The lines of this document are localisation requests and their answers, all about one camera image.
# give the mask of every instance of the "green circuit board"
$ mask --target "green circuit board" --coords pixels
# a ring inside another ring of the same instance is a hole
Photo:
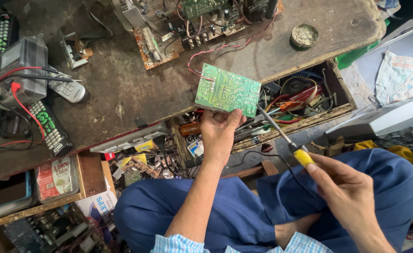
[[[182,0],[182,8],[188,19],[200,17],[226,4],[226,0]]]
[[[213,81],[200,78],[195,103],[204,108],[214,108],[225,112],[234,109],[254,118],[256,103],[260,97],[261,83],[233,74],[204,63],[202,75]]]

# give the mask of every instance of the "yellow soldering iron handle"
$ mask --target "yellow soldering iron handle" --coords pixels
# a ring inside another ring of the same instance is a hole
[[[308,164],[315,164],[311,156],[307,152],[305,152],[303,149],[299,149],[295,151],[293,155],[303,167],[306,167],[306,165]]]

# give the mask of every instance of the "striped shirt sleeve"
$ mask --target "striped shirt sleeve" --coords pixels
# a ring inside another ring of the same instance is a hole
[[[286,246],[285,253],[333,253],[322,243],[301,233],[294,233]]]
[[[169,237],[156,235],[155,247],[150,253],[209,253],[205,244],[197,243],[175,234]],[[225,253],[239,253],[228,246]],[[301,233],[294,233],[285,250],[281,247],[268,249],[268,253],[333,253],[322,243]]]
[[[205,244],[191,241],[180,234],[168,237],[157,234],[155,246],[150,253],[209,253],[204,246]]]

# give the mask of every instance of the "worn wooden table surface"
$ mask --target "worn wooden table surface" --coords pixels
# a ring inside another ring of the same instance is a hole
[[[89,63],[69,71],[59,46],[58,29],[67,33],[89,32],[86,30],[95,27],[84,24],[80,18],[80,13],[86,13],[81,2],[17,0],[7,5],[20,21],[20,35],[42,32],[49,49],[49,63],[83,80],[91,94],[85,104],[71,104],[52,92],[48,95],[75,151],[135,130],[136,118],[151,124],[192,109],[199,77],[183,68],[191,55],[224,43],[243,43],[267,25],[267,21],[258,23],[233,36],[217,38],[201,49],[186,51],[178,59],[146,71],[132,34],[123,29],[110,6],[96,4],[92,11],[111,27],[114,36],[92,43],[94,56]],[[372,0],[284,0],[283,5],[285,12],[245,49],[203,54],[195,57],[191,66],[200,69],[206,62],[268,82],[373,43],[386,29]],[[293,27],[302,23],[317,28],[319,41],[313,48],[297,52],[289,45],[289,36]],[[116,113],[120,106],[121,117]],[[0,179],[49,159],[43,145],[24,152],[0,151]]]

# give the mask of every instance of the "remote control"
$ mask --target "remote control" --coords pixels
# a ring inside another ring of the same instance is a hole
[[[19,40],[19,23],[10,14],[0,15],[0,55]]]
[[[55,116],[53,110],[42,101],[37,101],[28,107],[30,113],[39,120],[44,128],[45,143],[53,158],[67,155],[74,145],[64,132],[63,126]]]
[[[67,77],[63,74],[55,74],[51,72],[49,72],[49,74],[51,77],[56,77],[56,78]],[[52,90],[56,91],[56,93],[61,95],[63,98],[73,103],[78,103],[86,95],[85,87],[77,81],[73,81],[73,82],[49,81],[48,86]]]

